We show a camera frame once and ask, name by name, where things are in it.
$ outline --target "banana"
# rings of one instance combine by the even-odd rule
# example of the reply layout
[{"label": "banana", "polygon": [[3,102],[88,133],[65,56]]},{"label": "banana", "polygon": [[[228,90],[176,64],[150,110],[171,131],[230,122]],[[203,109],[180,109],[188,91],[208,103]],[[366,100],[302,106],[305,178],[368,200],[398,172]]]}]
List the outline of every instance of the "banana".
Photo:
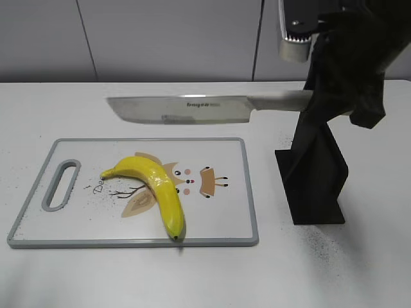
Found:
[{"label": "banana", "polygon": [[161,218],[168,235],[177,241],[184,228],[184,213],[173,180],[158,163],[145,157],[126,157],[112,169],[102,172],[101,179],[115,176],[138,178],[153,191],[160,206]]}]

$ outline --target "table surface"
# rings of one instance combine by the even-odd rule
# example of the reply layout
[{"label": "table surface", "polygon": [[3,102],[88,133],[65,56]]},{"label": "table surface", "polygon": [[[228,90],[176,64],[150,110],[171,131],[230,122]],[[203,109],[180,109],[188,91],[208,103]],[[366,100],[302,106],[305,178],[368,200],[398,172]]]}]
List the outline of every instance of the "table surface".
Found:
[{"label": "table surface", "polygon": [[[299,82],[0,84],[0,307],[409,307],[411,83],[387,81],[373,130],[330,127],[350,169],[346,224],[294,226],[274,150],[298,113],[253,111],[250,123],[127,123],[109,96],[272,94]],[[6,236],[55,139],[241,137],[260,242],[250,248],[13,250]]]}]

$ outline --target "gray wall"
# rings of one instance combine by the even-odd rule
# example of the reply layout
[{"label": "gray wall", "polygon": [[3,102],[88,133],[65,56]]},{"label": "gray wall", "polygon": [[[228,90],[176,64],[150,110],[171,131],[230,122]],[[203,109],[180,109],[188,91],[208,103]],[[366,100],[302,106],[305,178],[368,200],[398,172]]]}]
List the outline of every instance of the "gray wall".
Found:
[{"label": "gray wall", "polygon": [[99,81],[251,81],[253,0],[80,0]]},{"label": "gray wall", "polygon": [[0,82],[94,80],[76,1],[0,0]]},{"label": "gray wall", "polygon": [[[277,0],[255,55],[260,13],[256,0],[0,0],[0,82],[305,79],[308,64],[277,55]],[[411,48],[387,77],[410,79]]]}]

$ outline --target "kitchen knife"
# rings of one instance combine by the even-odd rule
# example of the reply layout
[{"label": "kitchen knife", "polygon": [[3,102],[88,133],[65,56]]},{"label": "kitchen knife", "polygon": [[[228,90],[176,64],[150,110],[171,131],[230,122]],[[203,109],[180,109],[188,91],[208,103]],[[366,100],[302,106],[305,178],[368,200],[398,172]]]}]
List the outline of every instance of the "kitchen knife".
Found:
[{"label": "kitchen knife", "polygon": [[148,96],[108,98],[113,111],[123,120],[144,124],[246,123],[256,110],[301,111],[312,91],[278,92],[270,96]]}]

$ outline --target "cutting board handle hole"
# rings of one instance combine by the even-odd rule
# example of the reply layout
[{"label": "cutting board handle hole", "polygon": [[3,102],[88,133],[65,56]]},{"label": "cutting board handle hole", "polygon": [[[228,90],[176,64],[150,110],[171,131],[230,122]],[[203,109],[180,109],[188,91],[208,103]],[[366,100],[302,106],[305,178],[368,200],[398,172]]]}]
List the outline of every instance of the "cutting board handle hole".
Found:
[{"label": "cutting board handle hole", "polygon": [[55,212],[67,204],[80,166],[81,163],[75,159],[65,160],[58,165],[44,195],[41,205],[43,210]]}]

